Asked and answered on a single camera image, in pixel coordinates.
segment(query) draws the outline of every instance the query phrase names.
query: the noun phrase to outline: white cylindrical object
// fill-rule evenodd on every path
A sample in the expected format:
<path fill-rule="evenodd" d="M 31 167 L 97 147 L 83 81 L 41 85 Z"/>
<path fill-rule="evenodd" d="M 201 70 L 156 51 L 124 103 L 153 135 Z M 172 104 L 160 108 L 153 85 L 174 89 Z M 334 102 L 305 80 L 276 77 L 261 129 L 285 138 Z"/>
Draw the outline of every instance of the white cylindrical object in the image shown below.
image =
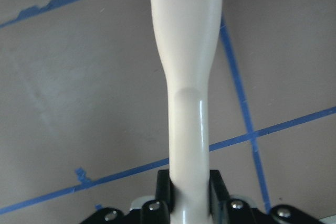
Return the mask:
<path fill-rule="evenodd" d="M 151 0 L 156 44 L 169 102 L 172 224 L 207 224 L 207 92 L 222 0 Z"/>

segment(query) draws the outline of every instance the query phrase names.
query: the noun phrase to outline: screw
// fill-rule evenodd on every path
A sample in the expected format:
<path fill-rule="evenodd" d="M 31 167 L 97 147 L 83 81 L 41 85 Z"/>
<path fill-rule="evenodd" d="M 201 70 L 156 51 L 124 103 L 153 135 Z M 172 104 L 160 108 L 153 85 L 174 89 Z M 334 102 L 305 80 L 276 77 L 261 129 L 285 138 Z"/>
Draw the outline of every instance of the screw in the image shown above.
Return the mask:
<path fill-rule="evenodd" d="M 278 216 L 289 218 L 290 217 L 290 211 L 287 208 L 279 208 L 277 211 Z"/>
<path fill-rule="evenodd" d="M 151 210 L 151 211 L 156 211 L 156 210 L 158 210 L 160 208 L 160 202 L 155 202 L 155 203 L 151 203 L 150 205 L 149 205 L 149 210 Z"/>
<path fill-rule="evenodd" d="M 244 203 L 241 200 L 236 199 L 236 200 L 231 202 L 231 206 L 234 209 L 242 209 L 243 206 L 244 206 Z"/>
<path fill-rule="evenodd" d="M 109 214 L 105 215 L 105 221 L 114 220 L 118 216 L 117 211 L 113 210 Z"/>

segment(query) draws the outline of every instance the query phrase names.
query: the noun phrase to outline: glossy white surface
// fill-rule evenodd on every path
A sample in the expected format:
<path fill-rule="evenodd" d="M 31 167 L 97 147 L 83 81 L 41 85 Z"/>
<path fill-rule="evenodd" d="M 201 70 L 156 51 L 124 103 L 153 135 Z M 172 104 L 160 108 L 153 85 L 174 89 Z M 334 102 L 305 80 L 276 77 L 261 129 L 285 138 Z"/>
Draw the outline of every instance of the glossy white surface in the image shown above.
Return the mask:
<path fill-rule="evenodd" d="M 151 0 L 168 87 L 173 224 L 209 222 L 208 79 L 222 0 Z"/>

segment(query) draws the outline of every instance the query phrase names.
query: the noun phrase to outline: gray floor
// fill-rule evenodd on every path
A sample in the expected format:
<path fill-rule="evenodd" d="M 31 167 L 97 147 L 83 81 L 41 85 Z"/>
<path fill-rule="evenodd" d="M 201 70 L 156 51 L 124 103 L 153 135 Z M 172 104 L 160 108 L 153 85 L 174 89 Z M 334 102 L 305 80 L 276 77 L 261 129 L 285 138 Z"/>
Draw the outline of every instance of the gray floor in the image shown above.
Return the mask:
<path fill-rule="evenodd" d="M 0 0 L 0 27 L 49 1 Z M 336 1 L 224 0 L 223 12 L 254 129 L 269 127 L 257 143 L 271 205 L 336 214 Z M 230 193 L 265 210 L 250 142 L 225 144 L 246 134 L 230 69 L 219 40 L 210 142 L 229 146 L 211 152 L 211 168 Z M 150 0 L 80 0 L 0 28 L 0 78 L 0 212 L 78 185 L 79 167 L 96 180 L 168 157 Z M 96 204 L 126 211 L 154 193 L 158 169 L 7 212 L 0 222 L 79 223 Z"/>

